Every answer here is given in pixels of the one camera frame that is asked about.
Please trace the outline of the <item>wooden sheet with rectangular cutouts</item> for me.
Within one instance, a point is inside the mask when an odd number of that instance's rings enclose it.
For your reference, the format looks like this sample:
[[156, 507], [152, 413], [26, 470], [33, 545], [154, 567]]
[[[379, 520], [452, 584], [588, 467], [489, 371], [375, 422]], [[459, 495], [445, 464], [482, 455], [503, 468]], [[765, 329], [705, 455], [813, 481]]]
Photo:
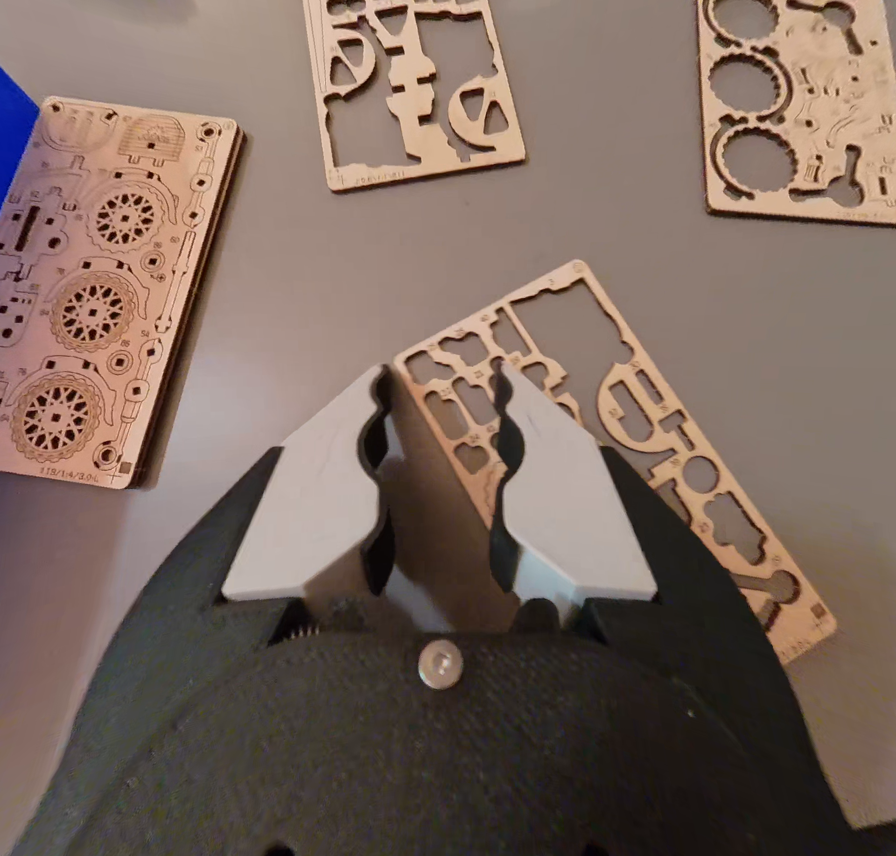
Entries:
[[[532, 311], [548, 298], [550, 320], [595, 309], [599, 333], [562, 357], [538, 333]], [[606, 369], [578, 372], [573, 358]], [[655, 492], [711, 550], [786, 664], [829, 638], [837, 621], [756, 505], [667, 382], [630, 324], [583, 261], [534, 279], [468, 317], [400, 351], [393, 367], [485, 527], [491, 526], [505, 465], [497, 452], [494, 368], [507, 361], [602, 444], [638, 468]]]

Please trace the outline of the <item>large blue plastic bin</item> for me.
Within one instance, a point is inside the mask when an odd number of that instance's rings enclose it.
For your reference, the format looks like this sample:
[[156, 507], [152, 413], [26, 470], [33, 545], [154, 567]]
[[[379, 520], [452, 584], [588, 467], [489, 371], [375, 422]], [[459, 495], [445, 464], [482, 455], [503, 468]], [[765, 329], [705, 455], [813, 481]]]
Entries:
[[4, 203], [39, 117], [39, 106], [1, 68], [1, 203]]

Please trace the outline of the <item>wooden sheet with triangular cutouts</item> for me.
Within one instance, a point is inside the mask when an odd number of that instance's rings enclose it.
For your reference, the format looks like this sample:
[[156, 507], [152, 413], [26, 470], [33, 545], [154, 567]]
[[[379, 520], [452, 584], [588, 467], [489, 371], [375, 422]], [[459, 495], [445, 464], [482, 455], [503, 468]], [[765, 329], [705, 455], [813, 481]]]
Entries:
[[[302, 0], [328, 188], [342, 193], [527, 159], [488, 0]], [[476, 22], [490, 49], [489, 73], [460, 84], [439, 120], [439, 69], [424, 49], [420, 21]], [[399, 127], [406, 162], [338, 158], [330, 131], [337, 102], [357, 98], [379, 76]]]

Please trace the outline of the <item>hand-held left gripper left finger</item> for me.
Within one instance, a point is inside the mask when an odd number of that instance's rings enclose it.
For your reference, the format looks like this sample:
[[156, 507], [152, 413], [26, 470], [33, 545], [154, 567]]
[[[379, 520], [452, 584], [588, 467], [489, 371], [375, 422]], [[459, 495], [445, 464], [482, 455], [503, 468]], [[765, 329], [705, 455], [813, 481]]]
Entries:
[[396, 550], [380, 473], [391, 383], [385, 365], [366, 370], [283, 441], [225, 599], [328, 603], [383, 593]]

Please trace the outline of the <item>wooden sheet with gear holes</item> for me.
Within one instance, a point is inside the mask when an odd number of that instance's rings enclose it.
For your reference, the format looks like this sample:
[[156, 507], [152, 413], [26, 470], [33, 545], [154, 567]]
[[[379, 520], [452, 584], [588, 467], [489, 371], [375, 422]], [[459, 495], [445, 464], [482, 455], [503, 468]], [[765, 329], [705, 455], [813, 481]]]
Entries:
[[894, 228], [884, 0], [695, 0], [707, 212]]

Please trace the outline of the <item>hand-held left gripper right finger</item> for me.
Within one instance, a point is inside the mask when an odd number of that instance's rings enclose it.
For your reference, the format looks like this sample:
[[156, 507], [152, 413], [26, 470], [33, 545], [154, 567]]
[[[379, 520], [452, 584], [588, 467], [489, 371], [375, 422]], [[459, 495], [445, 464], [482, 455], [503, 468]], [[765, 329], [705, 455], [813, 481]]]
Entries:
[[580, 609], [589, 599], [649, 602], [658, 586], [597, 440], [500, 360], [497, 485], [489, 567], [521, 603]]

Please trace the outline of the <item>stack of wooden wheel sheets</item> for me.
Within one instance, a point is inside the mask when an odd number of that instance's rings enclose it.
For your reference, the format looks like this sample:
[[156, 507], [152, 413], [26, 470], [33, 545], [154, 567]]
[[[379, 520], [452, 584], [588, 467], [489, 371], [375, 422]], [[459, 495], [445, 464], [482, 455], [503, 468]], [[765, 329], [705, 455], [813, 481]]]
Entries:
[[44, 101], [2, 203], [2, 471], [137, 484], [243, 138]]

